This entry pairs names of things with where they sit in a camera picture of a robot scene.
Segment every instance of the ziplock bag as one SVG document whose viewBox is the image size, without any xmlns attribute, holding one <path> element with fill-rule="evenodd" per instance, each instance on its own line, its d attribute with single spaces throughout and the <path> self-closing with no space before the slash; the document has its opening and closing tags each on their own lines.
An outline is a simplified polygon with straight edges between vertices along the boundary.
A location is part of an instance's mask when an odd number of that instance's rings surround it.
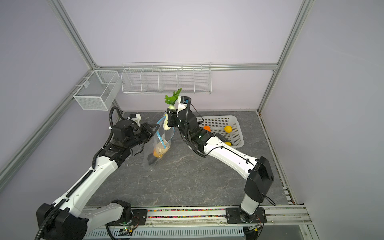
<svg viewBox="0 0 384 240">
<path fill-rule="evenodd" d="M 160 125 L 159 130 L 156 132 L 155 136 L 153 136 L 152 139 L 144 146 L 144 159 L 142 166 L 146 170 L 151 169 L 170 148 L 170 143 L 175 133 L 175 128 L 171 127 L 168 131 L 164 130 L 163 124 L 165 119 L 166 113 L 164 113 L 163 117 L 157 122 L 157 124 Z"/>
</svg>

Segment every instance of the white robotic arm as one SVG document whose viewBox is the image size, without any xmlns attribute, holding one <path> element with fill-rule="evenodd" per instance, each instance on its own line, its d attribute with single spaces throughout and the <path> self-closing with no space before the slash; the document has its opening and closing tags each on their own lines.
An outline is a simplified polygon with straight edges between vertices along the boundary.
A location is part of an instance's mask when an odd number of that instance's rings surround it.
<svg viewBox="0 0 384 240">
<path fill-rule="evenodd" d="M 238 209 L 228 217 L 228 223 L 251 223 L 255 218 L 259 203 L 273 182 L 273 174 L 267 159 L 248 156 L 221 141 L 213 133 L 200 128 L 196 117 L 189 111 L 188 97 L 179 97 L 179 108 L 167 109 L 168 126 L 177 126 L 182 139 L 199 156 L 213 156 L 224 162 L 244 179 L 245 196 Z M 36 212 L 39 232 L 35 240 L 43 237 L 47 240 L 82 239 L 90 231 L 113 221 L 132 220 L 129 203 L 116 200 L 111 204 L 91 212 L 82 210 L 91 196 L 130 155 L 131 148 L 144 144 L 156 133 L 159 125 L 144 123 L 139 127 L 131 119 L 123 119 L 113 125 L 111 135 L 113 143 L 101 149 L 94 156 L 91 167 L 65 194 L 51 205 L 43 204 Z"/>
</svg>

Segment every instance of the white label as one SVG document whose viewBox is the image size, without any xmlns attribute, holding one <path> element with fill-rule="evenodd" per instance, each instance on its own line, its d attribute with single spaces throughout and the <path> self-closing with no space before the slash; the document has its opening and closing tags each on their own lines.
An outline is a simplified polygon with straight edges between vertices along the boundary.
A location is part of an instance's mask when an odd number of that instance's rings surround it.
<svg viewBox="0 0 384 240">
<path fill-rule="evenodd" d="M 84 83 L 84 87 L 87 88 L 89 86 L 89 81 L 87 80 L 85 83 Z"/>
</svg>

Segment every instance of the orange fruit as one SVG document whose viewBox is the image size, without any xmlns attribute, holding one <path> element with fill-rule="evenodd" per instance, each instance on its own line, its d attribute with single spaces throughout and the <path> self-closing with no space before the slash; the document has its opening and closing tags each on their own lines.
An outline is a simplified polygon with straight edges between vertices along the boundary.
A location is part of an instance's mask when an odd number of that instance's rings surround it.
<svg viewBox="0 0 384 240">
<path fill-rule="evenodd" d="M 156 151 L 156 149 L 153 149 L 153 156 L 160 157 L 160 153 Z"/>
<path fill-rule="evenodd" d="M 205 130 L 207 130 L 207 131 L 211 131 L 211 128 L 209 127 L 209 126 L 205 126 L 205 127 L 203 127 Z"/>
</svg>

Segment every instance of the white wire basket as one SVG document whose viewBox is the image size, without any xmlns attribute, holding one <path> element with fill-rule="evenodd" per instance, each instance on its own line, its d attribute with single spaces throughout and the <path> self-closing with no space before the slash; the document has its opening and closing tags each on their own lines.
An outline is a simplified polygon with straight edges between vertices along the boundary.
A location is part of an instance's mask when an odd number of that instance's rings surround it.
<svg viewBox="0 0 384 240">
<path fill-rule="evenodd" d="M 84 110 L 107 111 L 121 84 L 117 71 L 94 70 L 73 97 Z"/>
<path fill-rule="evenodd" d="M 212 133 L 219 133 L 231 141 L 233 148 L 242 147 L 244 145 L 243 134 L 235 116 L 203 116 L 203 118 L 204 122 L 199 124 L 200 127 L 209 126 Z M 197 117 L 198 122 L 201 122 L 202 120 L 201 117 Z M 230 133 L 224 131 L 224 128 L 228 125 L 232 127 L 232 132 Z"/>
<path fill-rule="evenodd" d="M 179 88 L 183 93 L 212 92 L 211 69 L 207 63 L 167 66 L 125 63 L 123 66 L 122 91 L 126 94 L 172 93 Z"/>
</svg>

